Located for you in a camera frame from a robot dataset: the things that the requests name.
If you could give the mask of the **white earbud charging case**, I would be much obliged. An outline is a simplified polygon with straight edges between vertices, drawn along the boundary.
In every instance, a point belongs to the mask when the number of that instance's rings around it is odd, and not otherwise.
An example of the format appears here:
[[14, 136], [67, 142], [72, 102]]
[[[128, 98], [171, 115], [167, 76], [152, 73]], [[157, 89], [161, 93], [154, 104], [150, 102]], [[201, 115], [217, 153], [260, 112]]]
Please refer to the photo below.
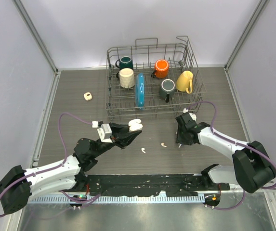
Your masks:
[[142, 121], [138, 118], [130, 120], [128, 122], [128, 126], [129, 126], [129, 131], [130, 132], [138, 131], [138, 130], [141, 130], [143, 128]]

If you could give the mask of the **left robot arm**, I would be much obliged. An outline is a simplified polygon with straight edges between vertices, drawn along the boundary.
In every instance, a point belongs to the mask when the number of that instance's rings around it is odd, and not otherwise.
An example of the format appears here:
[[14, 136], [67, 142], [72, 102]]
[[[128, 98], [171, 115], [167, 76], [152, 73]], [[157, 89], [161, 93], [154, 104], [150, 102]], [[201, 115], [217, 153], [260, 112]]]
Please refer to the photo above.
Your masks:
[[100, 122], [97, 126], [99, 139], [81, 138], [72, 155], [41, 167], [12, 167], [0, 181], [3, 215], [19, 211], [42, 195], [62, 190], [83, 191], [87, 182], [85, 172], [97, 164], [96, 158], [115, 146], [125, 149], [142, 133], [142, 127], [140, 119], [130, 120], [125, 125]]

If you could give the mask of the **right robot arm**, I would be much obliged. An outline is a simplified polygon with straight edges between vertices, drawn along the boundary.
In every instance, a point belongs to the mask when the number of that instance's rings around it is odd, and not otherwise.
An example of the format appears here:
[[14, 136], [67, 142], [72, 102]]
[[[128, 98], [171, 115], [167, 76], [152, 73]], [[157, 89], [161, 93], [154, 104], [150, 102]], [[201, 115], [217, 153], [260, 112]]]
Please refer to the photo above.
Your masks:
[[213, 164], [201, 174], [201, 184], [206, 190], [220, 183], [239, 185], [245, 192], [254, 193], [276, 178], [276, 168], [264, 146], [253, 141], [238, 141], [215, 130], [211, 125], [194, 119], [186, 112], [176, 117], [176, 142], [182, 145], [201, 144], [221, 153], [232, 161], [231, 166]]

